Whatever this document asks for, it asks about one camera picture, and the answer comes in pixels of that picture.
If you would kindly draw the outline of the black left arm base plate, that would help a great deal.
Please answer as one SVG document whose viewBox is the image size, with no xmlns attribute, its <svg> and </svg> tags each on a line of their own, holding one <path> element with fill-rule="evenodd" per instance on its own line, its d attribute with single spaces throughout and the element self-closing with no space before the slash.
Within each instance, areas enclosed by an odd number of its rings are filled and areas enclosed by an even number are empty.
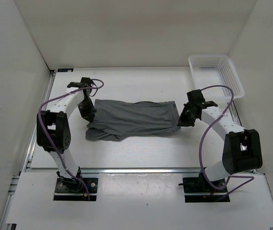
<svg viewBox="0 0 273 230">
<path fill-rule="evenodd" d="M 88 189 L 86 192 L 82 183 L 72 184 L 62 177 L 58 177 L 55 185 L 53 200 L 55 201 L 96 201 L 98 178 L 83 178 Z"/>
</svg>

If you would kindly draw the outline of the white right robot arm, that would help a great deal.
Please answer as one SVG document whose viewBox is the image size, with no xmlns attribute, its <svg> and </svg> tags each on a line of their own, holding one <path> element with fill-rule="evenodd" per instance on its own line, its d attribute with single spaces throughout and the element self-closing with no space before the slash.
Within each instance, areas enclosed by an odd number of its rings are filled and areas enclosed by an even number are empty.
<svg viewBox="0 0 273 230">
<path fill-rule="evenodd" d="M 198 186 L 203 191 L 210 191 L 217 181 L 236 173 L 259 169 L 263 165 L 260 135 L 255 129 L 245 129 L 221 112 L 213 101 L 206 101 L 202 90 L 187 93 L 188 102 L 184 104 L 178 126 L 193 127 L 197 119 L 208 125 L 199 145 L 201 166 Z M 222 159 L 212 166 L 204 167 L 202 146 L 206 134 L 213 129 L 224 141 Z"/>
</svg>

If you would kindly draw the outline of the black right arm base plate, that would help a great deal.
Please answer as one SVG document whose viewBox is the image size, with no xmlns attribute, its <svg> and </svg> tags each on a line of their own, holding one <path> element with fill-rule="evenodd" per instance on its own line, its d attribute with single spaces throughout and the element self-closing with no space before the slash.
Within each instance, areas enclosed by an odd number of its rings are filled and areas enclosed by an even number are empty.
<svg viewBox="0 0 273 230">
<path fill-rule="evenodd" d="M 227 188 L 216 190 L 203 184 L 198 177 L 183 177 L 178 186 L 183 188 L 185 203 L 227 203 L 230 202 Z"/>
</svg>

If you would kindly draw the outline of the grey cotton shorts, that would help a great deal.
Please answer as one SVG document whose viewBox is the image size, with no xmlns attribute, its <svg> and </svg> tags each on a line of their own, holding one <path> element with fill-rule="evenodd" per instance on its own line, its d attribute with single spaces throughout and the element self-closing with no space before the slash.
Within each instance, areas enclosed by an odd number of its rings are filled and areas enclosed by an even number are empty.
<svg viewBox="0 0 273 230">
<path fill-rule="evenodd" d="M 122 141 L 128 137 L 169 137 L 180 130 L 176 103 L 116 100 L 95 101 L 93 122 L 87 125 L 88 141 Z"/>
</svg>

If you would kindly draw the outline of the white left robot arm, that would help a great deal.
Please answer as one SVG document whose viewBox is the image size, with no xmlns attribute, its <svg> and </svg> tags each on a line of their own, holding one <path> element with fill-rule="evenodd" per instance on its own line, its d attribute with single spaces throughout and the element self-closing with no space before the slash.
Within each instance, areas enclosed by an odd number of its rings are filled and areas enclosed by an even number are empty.
<svg viewBox="0 0 273 230">
<path fill-rule="evenodd" d="M 83 119 L 93 122 L 95 108 L 90 98 L 93 89 L 96 89 L 96 84 L 90 78 L 70 82 L 64 95 L 47 101 L 53 102 L 53 106 L 47 110 L 40 107 L 37 113 L 37 144 L 51 155 L 59 169 L 59 177 L 67 179 L 66 185 L 73 192 L 82 189 L 83 179 L 69 150 L 69 117 L 78 108 Z"/>
</svg>

